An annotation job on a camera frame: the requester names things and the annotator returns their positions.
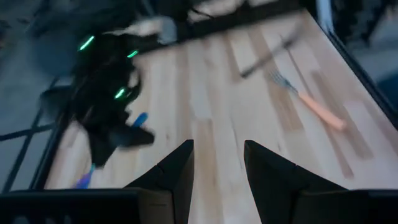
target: black cable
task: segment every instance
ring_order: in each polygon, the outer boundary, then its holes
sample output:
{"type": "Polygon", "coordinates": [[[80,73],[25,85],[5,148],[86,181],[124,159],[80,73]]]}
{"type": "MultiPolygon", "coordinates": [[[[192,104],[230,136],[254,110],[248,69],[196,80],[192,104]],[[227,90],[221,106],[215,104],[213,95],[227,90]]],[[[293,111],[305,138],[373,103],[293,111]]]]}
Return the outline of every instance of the black cable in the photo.
{"type": "Polygon", "coordinates": [[[192,11],[192,12],[194,12],[194,13],[196,13],[196,14],[199,14],[199,15],[203,15],[203,16],[209,17],[210,19],[215,19],[215,17],[214,17],[214,16],[211,16],[211,15],[209,15],[209,14],[205,13],[205,12],[198,11],[198,10],[194,9],[193,7],[191,8],[191,11],[192,11]]]}

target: metal fork tines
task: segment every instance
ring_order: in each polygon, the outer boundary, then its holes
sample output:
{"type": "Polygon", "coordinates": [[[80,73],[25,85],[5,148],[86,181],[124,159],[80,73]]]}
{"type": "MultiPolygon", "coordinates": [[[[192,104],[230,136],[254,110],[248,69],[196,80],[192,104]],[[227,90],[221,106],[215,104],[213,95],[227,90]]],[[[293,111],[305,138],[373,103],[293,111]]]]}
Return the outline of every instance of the metal fork tines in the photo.
{"type": "Polygon", "coordinates": [[[273,70],[269,73],[269,75],[271,76],[272,80],[280,85],[281,87],[285,87],[288,88],[290,90],[292,90],[295,94],[297,94],[297,90],[296,88],[294,88],[294,86],[285,78],[283,77],[278,70],[273,70]]]}

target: light wood surface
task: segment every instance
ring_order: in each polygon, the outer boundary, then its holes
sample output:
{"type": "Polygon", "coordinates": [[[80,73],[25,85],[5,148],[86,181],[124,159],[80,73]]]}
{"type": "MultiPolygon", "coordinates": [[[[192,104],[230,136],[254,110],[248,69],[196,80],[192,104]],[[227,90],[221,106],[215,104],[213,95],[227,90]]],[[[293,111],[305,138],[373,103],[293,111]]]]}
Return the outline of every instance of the light wood surface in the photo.
{"type": "MultiPolygon", "coordinates": [[[[195,140],[190,223],[260,223],[246,178],[243,144],[252,139],[348,189],[398,188],[398,135],[307,13],[240,27],[134,59],[144,69],[142,94],[128,110],[148,112],[153,146],[116,150],[96,170],[92,188],[124,187],[186,139],[195,140]],[[298,23],[306,32],[248,79],[239,71],[271,51],[298,23]],[[337,132],[295,95],[273,83],[278,69],[296,88],[340,118],[337,132]]],[[[88,140],[72,123],[47,181],[70,188],[90,169],[88,140]]]]}

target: orange fork handle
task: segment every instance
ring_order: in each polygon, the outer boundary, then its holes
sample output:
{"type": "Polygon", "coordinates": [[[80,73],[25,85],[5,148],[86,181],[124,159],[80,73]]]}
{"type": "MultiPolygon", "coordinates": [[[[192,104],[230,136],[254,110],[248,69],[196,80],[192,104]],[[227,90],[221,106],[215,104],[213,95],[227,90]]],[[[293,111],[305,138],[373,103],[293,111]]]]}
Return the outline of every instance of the orange fork handle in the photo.
{"type": "Polygon", "coordinates": [[[325,109],[319,103],[317,103],[313,98],[304,93],[298,93],[298,97],[314,112],[316,113],[324,122],[332,126],[333,128],[342,131],[347,126],[346,122],[330,111],[325,109]]]}

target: green light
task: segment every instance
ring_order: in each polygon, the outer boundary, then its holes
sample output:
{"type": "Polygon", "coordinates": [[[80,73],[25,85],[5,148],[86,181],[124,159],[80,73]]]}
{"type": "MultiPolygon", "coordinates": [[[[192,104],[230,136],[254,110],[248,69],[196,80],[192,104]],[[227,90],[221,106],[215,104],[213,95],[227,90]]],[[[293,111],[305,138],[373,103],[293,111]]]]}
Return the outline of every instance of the green light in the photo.
{"type": "Polygon", "coordinates": [[[128,57],[128,58],[132,58],[132,57],[134,57],[136,54],[138,54],[138,50],[133,51],[133,53],[129,54],[127,57],[128,57]]]}
{"type": "Polygon", "coordinates": [[[121,89],[118,91],[118,93],[116,94],[116,96],[114,96],[114,98],[115,98],[115,99],[119,98],[120,96],[123,95],[123,93],[124,93],[124,89],[121,88],[121,89]]]}
{"type": "Polygon", "coordinates": [[[85,42],[85,44],[83,44],[83,45],[80,47],[79,50],[85,49],[85,48],[90,44],[90,42],[93,41],[93,40],[94,40],[94,36],[91,36],[91,37],[85,42]]]}

